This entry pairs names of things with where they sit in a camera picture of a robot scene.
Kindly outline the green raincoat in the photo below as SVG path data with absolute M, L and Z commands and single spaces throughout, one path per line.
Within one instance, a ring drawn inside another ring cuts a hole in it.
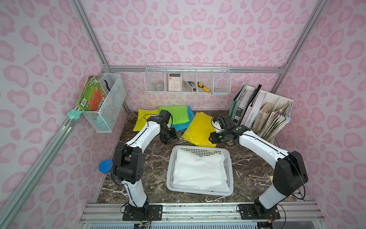
M 188 106 L 159 106 L 159 112 L 168 111 L 173 116 L 173 125 L 185 124 L 190 121 Z

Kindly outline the white perforated plastic basket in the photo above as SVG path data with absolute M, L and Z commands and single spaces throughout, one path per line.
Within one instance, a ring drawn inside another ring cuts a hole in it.
M 223 148 L 175 146 L 166 186 L 170 191 L 230 196 L 234 191 L 230 153 Z

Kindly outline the white raincoat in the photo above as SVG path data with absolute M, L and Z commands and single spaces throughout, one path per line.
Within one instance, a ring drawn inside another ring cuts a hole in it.
M 172 187 L 198 191 L 229 192 L 223 154 L 198 156 L 177 151 Z

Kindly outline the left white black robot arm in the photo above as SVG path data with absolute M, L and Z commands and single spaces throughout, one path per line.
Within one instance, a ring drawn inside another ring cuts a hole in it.
M 166 110 L 149 117 L 143 129 L 130 141 L 117 145 L 110 170 L 112 181 L 125 187 L 129 197 L 128 206 L 143 213 L 149 209 L 148 197 L 142 185 L 143 153 L 156 136 L 165 145 L 177 138 L 173 116 Z

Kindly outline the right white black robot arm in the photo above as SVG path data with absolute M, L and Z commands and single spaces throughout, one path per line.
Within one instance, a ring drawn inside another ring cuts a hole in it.
M 308 182 L 308 174 L 300 153 L 288 152 L 260 138 L 251 129 L 237 126 L 230 116 L 213 117 L 215 131 L 209 136 L 213 144 L 233 141 L 264 159 L 274 169 L 272 185 L 254 201 L 253 210 L 263 217 L 275 210 L 276 205 Z

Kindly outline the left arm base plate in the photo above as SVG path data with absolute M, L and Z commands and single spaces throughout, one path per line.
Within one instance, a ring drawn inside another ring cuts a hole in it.
M 142 208 L 127 205 L 122 211 L 123 221 L 162 220 L 163 205 L 146 205 Z

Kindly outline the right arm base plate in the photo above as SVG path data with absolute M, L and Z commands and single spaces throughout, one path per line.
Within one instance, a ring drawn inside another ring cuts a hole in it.
M 236 211 L 240 213 L 243 220 L 277 220 L 281 219 L 277 205 L 266 209 L 258 203 L 239 204 Z

